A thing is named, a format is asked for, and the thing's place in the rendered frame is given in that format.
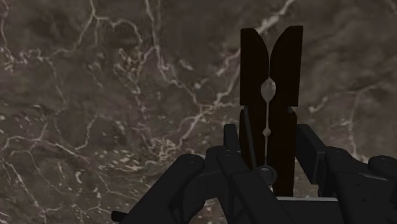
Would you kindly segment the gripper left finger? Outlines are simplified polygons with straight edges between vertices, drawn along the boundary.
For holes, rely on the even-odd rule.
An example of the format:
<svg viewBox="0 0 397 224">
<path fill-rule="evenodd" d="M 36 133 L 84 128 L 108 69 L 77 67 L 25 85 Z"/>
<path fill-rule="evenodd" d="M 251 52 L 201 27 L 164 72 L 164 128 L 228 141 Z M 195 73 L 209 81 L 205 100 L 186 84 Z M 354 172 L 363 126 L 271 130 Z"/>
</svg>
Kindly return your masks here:
<svg viewBox="0 0 397 224">
<path fill-rule="evenodd" d="M 277 178 L 267 165 L 249 169 L 237 128 L 226 124 L 223 145 L 205 158 L 181 155 L 128 212 L 113 211 L 117 224 L 189 224 L 209 199 L 217 198 L 228 224 L 294 224 L 270 190 Z"/>
</svg>

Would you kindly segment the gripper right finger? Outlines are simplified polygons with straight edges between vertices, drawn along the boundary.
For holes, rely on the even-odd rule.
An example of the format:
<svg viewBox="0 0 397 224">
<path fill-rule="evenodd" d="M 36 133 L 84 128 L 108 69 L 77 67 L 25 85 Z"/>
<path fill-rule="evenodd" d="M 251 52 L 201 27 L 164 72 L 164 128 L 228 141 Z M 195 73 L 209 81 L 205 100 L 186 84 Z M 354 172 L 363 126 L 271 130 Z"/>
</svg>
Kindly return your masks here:
<svg viewBox="0 0 397 224">
<path fill-rule="evenodd" d="M 320 197 L 336 198 L 344 224 L 397 224 L 397 159 L 367 163 L 326 146 L 306 124 L 296 128 L 296 158 Z"/>
</svg>

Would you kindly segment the dark brown wooden clothespin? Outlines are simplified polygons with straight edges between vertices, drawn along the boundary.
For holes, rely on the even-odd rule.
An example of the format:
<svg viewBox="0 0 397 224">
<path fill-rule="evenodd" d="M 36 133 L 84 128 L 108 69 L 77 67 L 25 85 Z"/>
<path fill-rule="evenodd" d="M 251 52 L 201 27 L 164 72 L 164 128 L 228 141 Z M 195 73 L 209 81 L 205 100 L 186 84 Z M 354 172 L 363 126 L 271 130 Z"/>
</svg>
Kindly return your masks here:
<svg viewBox="0 0 397 224">
<path fill-rule="evenodd" d="M 289 26 L 272 51 L 256 29 L 240 31 L 241 155 L 250 169 L 275 169 L 277 196 L 293 196 L 302 43 L 301 25 Z"/>
</svg>

